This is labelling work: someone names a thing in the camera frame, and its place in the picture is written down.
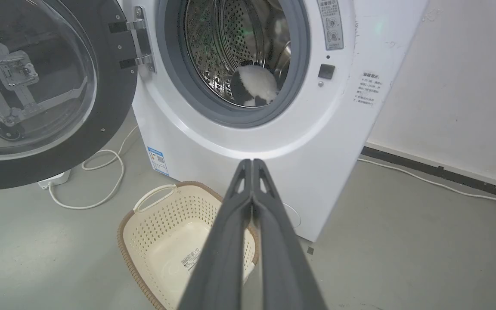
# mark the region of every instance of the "front-loading washing machine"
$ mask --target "front-loading washing machine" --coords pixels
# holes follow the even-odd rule
[[[133,102],[155,171],[224,194],[242,159],[261,158],[315,241],[427,0],[12,3],[0,0],[0,188],[81,163]],[[246,100],[234,80],[254,66],[271,79],[244,76]],[[268,84],[272,98],[254,94]]]

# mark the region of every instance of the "laundry basket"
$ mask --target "laundry basket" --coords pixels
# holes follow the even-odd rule
[[[150,196],[170,190],[140,208]],[[164,185],[148,192],[120,223],[118,246],[133,278],[158,310],[177,308],[222,204],[222,197],[198,182]],[[244,233],[244,279],[259,259],[257,232]]]

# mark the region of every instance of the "power cord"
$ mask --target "power cord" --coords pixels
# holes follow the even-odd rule
[[[101,200],[100,202],[97,202],[96,204],[94,205],[91,205],[91,206],[86,206],[86,207],[75,207],[75,206],[69,206],[69,205],[65,205],[63,204],[62,202],[60,202],[57,197],[55,197],[55,193],[53,192],[53,183],[49,183],[49,194],[51,194],[51,198],[53,198],[53,200],[55,201],[55,203],[57,203],[59,206],[61,207],[64,207],[64,208],[68,208],[68,209],[72,209],[72,210],[87,210],[87,209],[91,209],[91,208],[95,208],[96,206],[100,206],[102,204],[104,204],[105,202],[108,202],[108,200],[110,198],[112,198],[112,196],[116,193],[116,190],[118,190],[118,187],[120,186],[120,183],[122,183],[122,179],[124,178],[124,173],[126,171],[126,167],[124,166],[124,161],[122,161],[122,157],[120,157],[120,153],[122,152],[122,149],[124,148],[124,144],[126,144],[126,140],[131,136],[131,134],[136,130],[138,129],[139,126],[135,126],[135,128],[133,128],[130,133],[126,136],[126,139],[124,139],[124,141],[122,142],[122,146],[120,146],[120,149],[118,150],[118,153],[114,152],[113,150],[111,149],[102,149],[100,151],[98,151],[97,153],[95,153],[94,155],[97,155],[99,153],[103,153],[103,152],[107,152],[107,153],[112,153],[114,154],[114,158],[111,159],[110,161],[108,161],[107,163],[104,163],[102,165],[98,165],[97,167],[86,167],[85,164],[90,161],[91,159],[87,159],[86,161],[84,161],[83,163],[81,163],[81,168],[84,169],[85,171],[93,171],[93,170],[97,170],[97,169],[100,169],[102,167],[106,167],[108,166],[109,164],[112,164],[114,163],[114,161],[116,161],[116,159],[118,159],[118,161],[120,162],[120,165],[122,166],[122,173],[120,173],[120,178],[118,178],[118,182],[116,182],[116,185],[114,185],[114,188],[112,189],[112,192],[110,192],[110,194],[108,194],[108,196],[106,196],[106,198],[104,198],[103,200]]]
[[[439,184],[439,183],[436,183],[436,182],[433,182],[433,181],[430,181],[430,180],[427,180],[425,178],[421,178],[419,176],[417,176],[416,174],[414,173],[410,173],[409,171],[406,171],[406,170],[403,170],[401,168],[398,168],[398,167],[392,167],[392,166],[388,166],[388,165],[384,165],[384,164],[379,164],[379,163],[376,163],[374,161],[368,161],[366,159],[357,159],[358,161],[363,161],[365,163],[369,163],[369,164],[373,164],[373,165],[377,165],[377,166],[380,166],[380,167],[387,167],[388,169],[392,169],[392,170],[396,170],[396,171],[401,171],[402,173],[406,173],[408,175],[411,175],[412,177],[415,177],[421,181],[424,181],[426,183],[429,183],[429,184],[433,184],[433,185],[437,185],[441,188],[445,188],[445,189],[448,189],[452,192],[456,192],[457,194],[461,194],[461,195],[464,195],[464,196],[468,196],[468,197],[474,197],[474,198],[483,198],[483,199],[488,199],[488,200],[494,200],[496,202],[496,198],[494,197],[489,197],[489,196],[483,196],[483,195],[476,195],[476,194],[469,194],[467,192],[461,192],[460,190],[456,190],[454,188],[451,188],[447,185],[443,185],[443,184]]]

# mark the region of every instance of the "gray floor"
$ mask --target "gray floor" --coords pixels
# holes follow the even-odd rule
[[[134,124],[130,117],[108,148],[118,149]],[[95,209],[61,208],[37,185],[0,191],[0,310],[153,309],[126,269],[116,228],[138,198],[173,180],[150,169],[140,139],[126,145],[120,191]],[[118,164],[76,168],[57,195],[92,204],[119,173]],[[311,247],[307,259],[330,309],[496,309],[496,202],[358,163]],[[254,272],[243,304],[260,303]]]

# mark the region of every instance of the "white wall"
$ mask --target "white wall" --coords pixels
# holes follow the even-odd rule
[[[496,184],[496,0],[426,12],[367,145]]]

